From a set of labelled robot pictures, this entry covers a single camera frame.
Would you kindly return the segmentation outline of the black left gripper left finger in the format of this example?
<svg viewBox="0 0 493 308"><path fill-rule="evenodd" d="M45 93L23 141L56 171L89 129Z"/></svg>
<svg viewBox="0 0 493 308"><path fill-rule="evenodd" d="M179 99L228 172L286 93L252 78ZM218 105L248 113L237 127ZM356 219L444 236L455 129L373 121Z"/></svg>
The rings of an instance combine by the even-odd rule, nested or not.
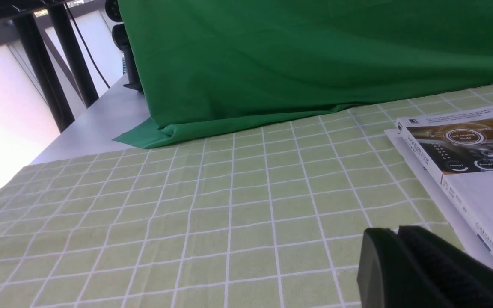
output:
<svg viewBox="0 0 493 308"><path fill-rule="evenodd" d="M444 308L445 298L397 234L364 230L357 284L363 308Z"/></svg>

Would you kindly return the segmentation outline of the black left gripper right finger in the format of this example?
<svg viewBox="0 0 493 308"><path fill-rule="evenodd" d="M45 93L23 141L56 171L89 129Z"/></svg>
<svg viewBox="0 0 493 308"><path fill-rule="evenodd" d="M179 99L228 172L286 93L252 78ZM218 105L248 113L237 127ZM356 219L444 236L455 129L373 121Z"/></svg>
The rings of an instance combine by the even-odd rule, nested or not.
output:
<svg viewBox="0 0 493 308"><path fill-rule="evenodd" d="M398 236L456 308L493 308L493 269L423 227L401 226Z"/></svg>

